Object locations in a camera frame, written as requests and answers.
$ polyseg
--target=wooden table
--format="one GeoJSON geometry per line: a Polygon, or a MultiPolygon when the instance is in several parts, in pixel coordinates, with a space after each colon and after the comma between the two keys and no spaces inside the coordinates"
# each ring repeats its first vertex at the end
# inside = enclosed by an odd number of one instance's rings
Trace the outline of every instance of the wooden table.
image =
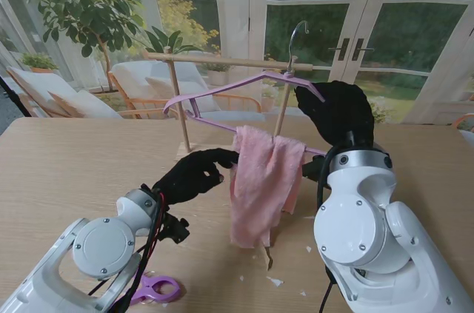
{"type": "MultiPolygon", "coordinates": [[[[187,123],[191,142],[232,141],[230,132],[187,123]]],[[[273,129],[272,122],[258,126],[273,129]]],[[[285,118],[282,134],[327,149],[306,118],[285,118]]],[[[474,152],[449,127],[384,125],[375,139],[393,158],[394,199],[417,214],[474,297],[474,152]]],[[[176,121],[15,121],[0,137],[0,300],[76,218],[112,216],[118,197],[141,183],[153,185],[173,166],[180,142],[176,121]]],[[[190,222],[191,235],[179,245],[161,242],[150,260],[149,270],[175,277],[186,295],[167,307],[138,305],[130,312],[318,311],[328,279],[307,218],[315,214],[315,184],[304,180],[295,214],[283,218],[269,272],[260,252],[229,244],[228,184],[227,178],[206,195],[173,206],[174,215],[190,222]],[[267,276],[284,283],[276,287],[267,276]]],[[[70,258],[60,272],[84,291],[96,284],[70,258]]],[[[335,289],[324,311],[350,310],[335,289]]]]}

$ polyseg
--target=pink towel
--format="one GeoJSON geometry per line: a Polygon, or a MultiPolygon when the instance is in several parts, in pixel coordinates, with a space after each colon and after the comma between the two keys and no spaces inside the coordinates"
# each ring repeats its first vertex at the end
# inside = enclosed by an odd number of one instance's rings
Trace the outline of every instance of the pink towel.
{"type": "Polygon", "coordinates": [[[281,211],[295,209],[306,146],[249,126],[237,128],[233,146],[240,156],[231,170],[230,239],[242,248],[259,241],[268,247],[281,211]]]}

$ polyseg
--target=wooden pole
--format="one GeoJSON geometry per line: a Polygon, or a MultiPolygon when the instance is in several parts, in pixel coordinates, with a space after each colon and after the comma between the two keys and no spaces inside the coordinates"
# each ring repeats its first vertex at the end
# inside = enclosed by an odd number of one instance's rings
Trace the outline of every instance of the wooden pole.
{"type": "MultiPolygon", "coordinates": [[[[295,63],[297,57],[293,56],[292,58],[293,58],[293,63],[295,63]]],[[[281,125],[283,124],[284,113],[287,110],[289,97],[290,97],[290,84],[285,84],[284,89],[283,89],[283,100],[281,101],[281,106],[280,106],[280,113],[278,114],[278,119],[276,120],[275,132],[273,132],[274,137],[276,137],[277,135],[280,135],[281,125]]]]}
{"type": "MultiPolygon", "coordinates": [[[[267,61],[267,60],[250,60],[250,59],[234,59],[234,58],[216,58],[215,56],[205,55],[185,55],[185,54],[162,54],[144,52],[146,59],[155,59],[162,61],[191,61],[193,63],[210,63],[220,65],[235,65],[241,67],[263,67],[265,69],[286,70],[288,63],[283,61],[267,61]]],[[[294,70],[312,71],[311,64],[293,64],[294,70]]]]}
{"type": "MultiPolygon", "coordinates": [[[[166,54],[171,54],[171,48],[165,47],[164,52],[166,54]]],[[[173,60],[166,61],[166,63],[168,64],[168,68],[170,69],[171,83],[173,84],[175,96],[178,96],[179,86],[178,86],[178,78],[176,78],[175,63],[173,60]]],[[[178,102],[178,113],[179,113],[179,120],[181,122],[181,128],[183,129],[184,146],[186,147],[187,152],[190,153],[191,152],[190,139],[187,136],[186,118],[184,116],[183,105],[181,104],[181,102],[178,102]]]]}

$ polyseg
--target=purple clothespin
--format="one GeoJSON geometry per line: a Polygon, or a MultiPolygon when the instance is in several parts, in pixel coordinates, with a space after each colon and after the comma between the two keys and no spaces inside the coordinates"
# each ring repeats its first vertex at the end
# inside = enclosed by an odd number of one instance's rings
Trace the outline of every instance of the purple clothespin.
{"type": "Polygon", "coordinates": [[[151,299],[158,303],[169,303],[174,301],[181,294],[181,288],[178,283],[169,276],[156,276],[148,277],[145,275],[141,276],[140,279],[141,288],[138,289],[130,301],[130,305],[137,304],[143,300],[151,299]],[[174,290],[167,295],[158,293],[158,288],[165,283],[169,283],[174,287],[174,290]]]}

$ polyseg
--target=door handle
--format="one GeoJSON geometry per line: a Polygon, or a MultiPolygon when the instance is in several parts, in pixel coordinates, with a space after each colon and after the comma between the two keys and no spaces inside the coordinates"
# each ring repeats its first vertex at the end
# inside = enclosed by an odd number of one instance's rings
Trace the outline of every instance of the door handle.
{"type": "Polygon", "coordinates": [[[355,50],[354,50],[354,54],[353,54],[353,61],[356,61],[358,59],[358,55],[361,52],[373,52],[375,50],[373,48],[362,48],[362,43],[364,43],[364,39],[359,38],[357,40],[357,43],[355,44],[355,50]]]}
{"type": "Polygon", "coordinates": [[[328,50],[340,50],[339,52],[339,57],[338,57],[338,60],[339,61],[343,61],[344,60],[344,57],[346,56],[346,52],[347,52],[347,46],[349,45],[349,39],[348,38],[344,38],[342,40],[342,45],[341,47],[339,48],[327,48],[328,50]]]}

